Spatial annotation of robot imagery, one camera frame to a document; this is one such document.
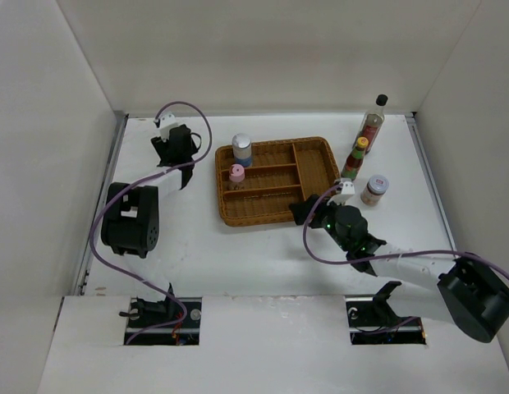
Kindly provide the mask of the black-capped shaker blue label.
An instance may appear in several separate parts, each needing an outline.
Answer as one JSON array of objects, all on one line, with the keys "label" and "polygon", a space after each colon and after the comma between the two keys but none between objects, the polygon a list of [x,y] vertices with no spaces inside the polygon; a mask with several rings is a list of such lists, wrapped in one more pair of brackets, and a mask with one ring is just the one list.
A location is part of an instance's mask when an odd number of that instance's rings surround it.
[{"label": "black-capped shaker blue label", "polygon": [[235,164],[242,167],[250,167],[252,164],[251,138],[244,133],[238,133],[232,137],[232,152]]}]

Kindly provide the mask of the pink-capped spice shaker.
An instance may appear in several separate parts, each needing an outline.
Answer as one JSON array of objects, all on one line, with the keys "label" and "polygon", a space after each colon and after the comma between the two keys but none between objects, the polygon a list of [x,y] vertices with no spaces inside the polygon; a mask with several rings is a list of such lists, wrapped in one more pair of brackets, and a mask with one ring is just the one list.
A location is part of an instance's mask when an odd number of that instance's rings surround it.
[{"label": "pink-capped spice shaker", "polygon": [[233,164],[228,170],[228,190],[242,190],[244,188],[245,168],[240,164]]}]

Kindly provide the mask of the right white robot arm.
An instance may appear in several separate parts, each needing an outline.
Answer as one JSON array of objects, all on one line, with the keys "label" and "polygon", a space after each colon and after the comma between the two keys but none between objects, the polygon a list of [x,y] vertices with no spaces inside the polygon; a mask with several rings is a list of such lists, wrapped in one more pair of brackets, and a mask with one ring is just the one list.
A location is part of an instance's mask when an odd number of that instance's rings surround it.
[{"label": "right white robot arm", "polygon": [[400,250],[369,233],[357,207],[311,195],[290,204],[296,225],[304,231],[323,229],[345,253],[342,264],[372,277],[387,277],[383,293],[374,296],[372,312],[381,324],[403,320],[392,292],[402,283],[419,286],[431,296],[414,302],[415,312],[454,323],[468,337],[489,343],[509,319],[509,277],[476,254],[453,250]]}]

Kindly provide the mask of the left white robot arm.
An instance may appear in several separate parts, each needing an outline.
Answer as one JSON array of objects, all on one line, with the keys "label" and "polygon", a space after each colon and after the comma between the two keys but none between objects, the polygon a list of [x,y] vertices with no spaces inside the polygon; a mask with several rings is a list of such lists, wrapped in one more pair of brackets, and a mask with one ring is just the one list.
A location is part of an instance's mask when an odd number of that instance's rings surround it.
[{"label": "left white robot arm", "polygon": [[201,136],[187,125],[171,126],[151,144],[159,156],[158,170],[132,183],[113,182],[106,203],[94,220],[104,245],[116,255],[145,259],[160,235],[160,200],[187,187],[194,174],[194,155]]}]

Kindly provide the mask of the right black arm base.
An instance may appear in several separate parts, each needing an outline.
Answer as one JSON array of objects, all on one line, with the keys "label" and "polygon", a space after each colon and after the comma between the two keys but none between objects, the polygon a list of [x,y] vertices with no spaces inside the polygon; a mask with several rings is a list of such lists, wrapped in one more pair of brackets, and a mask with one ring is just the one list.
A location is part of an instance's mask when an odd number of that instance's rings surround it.
[{"label": "right black arm base", "polygon": [[390,281],[375,294],[346,298],[346,316],[352,345],[426,344],[421,318],[398,316],[387,303],[400,285],[399,281]]}]

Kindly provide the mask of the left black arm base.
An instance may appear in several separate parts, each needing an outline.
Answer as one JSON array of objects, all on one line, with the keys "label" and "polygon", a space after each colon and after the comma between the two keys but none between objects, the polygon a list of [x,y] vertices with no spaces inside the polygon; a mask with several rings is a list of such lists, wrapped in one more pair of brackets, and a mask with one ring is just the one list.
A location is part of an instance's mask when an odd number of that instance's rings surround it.
[{"label": "left black arm base", "polygon": [[131,300],[127,311],[119,312],[126,319],[123,344],[126,346],[197,346],[199,345],[203,300],[180,298],[184,309],[175,301]]}]

